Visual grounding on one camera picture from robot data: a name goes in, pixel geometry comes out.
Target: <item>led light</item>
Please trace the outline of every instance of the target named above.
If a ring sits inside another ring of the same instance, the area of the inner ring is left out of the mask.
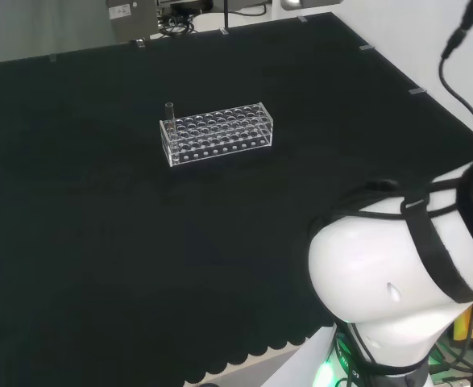
[[[313,387],[328,387],[333,381],[333,369],[329,363],[320,366],[313,381]]]

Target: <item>metal clip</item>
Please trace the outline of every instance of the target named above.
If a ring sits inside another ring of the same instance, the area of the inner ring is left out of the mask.
[[[416,89],[411,89],[409,92],[410,94],[414,95],[414,94],[425,93],[426,90],[422,89],[421,87],[417,87]]]

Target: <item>black cloth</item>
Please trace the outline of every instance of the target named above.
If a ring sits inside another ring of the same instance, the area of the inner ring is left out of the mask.
[[[310,219],[473,159],[365,43],[326,14],[0,64],[0,386],[176,387],[329,326]],[[262,102],[273,146],[171,169],[166,102]]]

